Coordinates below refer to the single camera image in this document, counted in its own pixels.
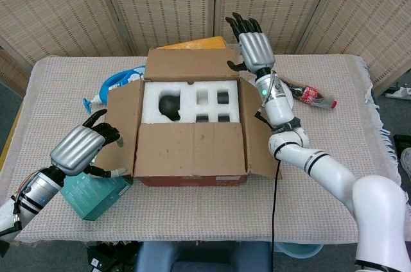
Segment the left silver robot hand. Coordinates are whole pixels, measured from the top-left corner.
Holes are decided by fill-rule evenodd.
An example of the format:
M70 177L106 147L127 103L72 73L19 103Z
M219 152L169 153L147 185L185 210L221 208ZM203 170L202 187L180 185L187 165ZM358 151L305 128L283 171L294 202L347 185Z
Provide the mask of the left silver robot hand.
M121 139L119 131L109 123L96 124L106 113L106 109L96 111L66 135L50 153L51 165L67 176L77 176L80 173L101 178L123 176L127 172L124 167L106 171L93 163L103 147Z

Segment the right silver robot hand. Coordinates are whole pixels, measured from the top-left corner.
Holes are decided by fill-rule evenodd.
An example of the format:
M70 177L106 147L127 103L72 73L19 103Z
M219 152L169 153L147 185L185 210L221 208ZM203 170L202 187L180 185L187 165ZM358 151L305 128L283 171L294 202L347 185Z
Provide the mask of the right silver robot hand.
M244 19L233 12L232 17L226 17L243 58L242 63L235 64L228 60L227 65L233 71L248 71L260 78L271 73L275 64L275 56L268 37L262 32L259 22L253 18Z

